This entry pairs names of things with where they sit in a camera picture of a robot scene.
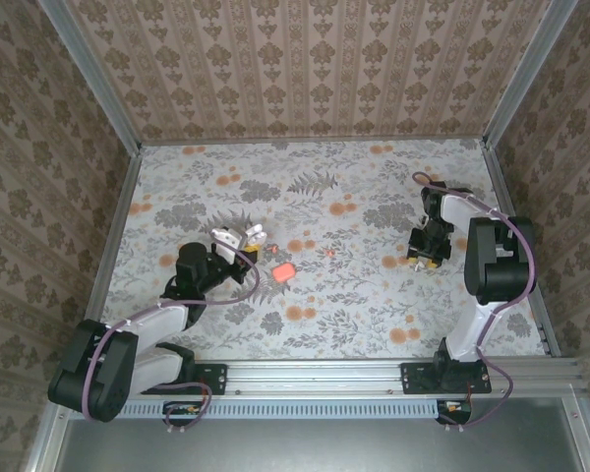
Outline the floral print tablecloth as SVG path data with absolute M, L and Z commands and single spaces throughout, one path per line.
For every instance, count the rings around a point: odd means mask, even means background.
M 497 201 L 475 139 L 147 147 L 101 319 L 152 306 L 185 243 L 260 223 L 258 290 L 207 308 L 174 343 L 202 360 L 429 357 L 472 300 L 462 233 L 439 268 L 407 260 L 423 215 L 417 171 Z M 284 263 L 297 274 L 278 283 L 271 271 Z M 254 282 L 209 296 L 234 299 Z

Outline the black controller board box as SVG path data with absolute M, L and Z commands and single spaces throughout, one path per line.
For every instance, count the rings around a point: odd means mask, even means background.
M 463 426 L 470 421 L 472 406 L 469 400 L 438 400 L 437 412 L 439 424 Z
M 203 407 L 202 401 L 165 402 L 162 406 L 163 422 L 169 429 L 188 429 Z

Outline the grey metal sheet panel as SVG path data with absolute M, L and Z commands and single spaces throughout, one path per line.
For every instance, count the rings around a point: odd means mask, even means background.
M 555 400 L 508 401 L 458 432 L 434 420 L 73 422 L 56 472 L 583 472 Z

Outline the aluminium table side rail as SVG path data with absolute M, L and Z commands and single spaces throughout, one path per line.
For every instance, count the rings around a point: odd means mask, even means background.
M 126 223 L 131 198 L 135 191 L 138 174 L 142 162 L 141 147 L 131 152 L 127 160 L 127 167 L 122 178 L 118 181 L 119 187 L 112 193 L 113 199 L 108 206 L 108 224 L 104 233 L 103 251 L 97 261 L 95 278 L 88 294 L 87 304 L 82 315 L 76 321 L 70 331 L 68 341 L 72 341 L 77 333 L 77 327 L 84 321 L 99 322 L 104 310 L 104 301 L 109 290 L 113 269 L 116 265 L 122 232 Z
M 482 153 L 490 174 L 500 209 L 510 215 L 517 214 L 515 205 L 512 202 L 506 185 L 496 151 L 481 143 Z M 560 357 L 561 350 L 557 342 L 555 330 L 552 326 L 551 319 L 546 308 L 544 298 L 540 288 L 540 278 L 537 278 L 536 287 L 528 296 L 528 302 L 531 312 L 535 319 L 535 324 L 539 332 L 543 349 L 551 357 Z

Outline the aluminium frame post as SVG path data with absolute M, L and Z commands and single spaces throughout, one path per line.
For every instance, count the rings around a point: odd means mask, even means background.
M 559 39 L 577 2 L 578 0 L 551 0 L 483 133 L 485 150 L 494 150 L 501 140 L 523 98 L 538 77 L 549 53 Z
M 71 13 L 67 0 L 38 0 L 38 2 L 65 44 L 125 150 L 131 158 L 138 156 L 141 139 L 119 95 L 107 79 L 100 61 Z

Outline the aluminium frame bar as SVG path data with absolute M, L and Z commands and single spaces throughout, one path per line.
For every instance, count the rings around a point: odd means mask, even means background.
M 583 410 L 574 394 L 565 396 L 562 399 L 562 405 L 581 470 L 582 472 L 590 472 L 590 433 Z
M 54 472 L 57 466 L 71 410 L 47 403 L 32 443 L 25 472 Z

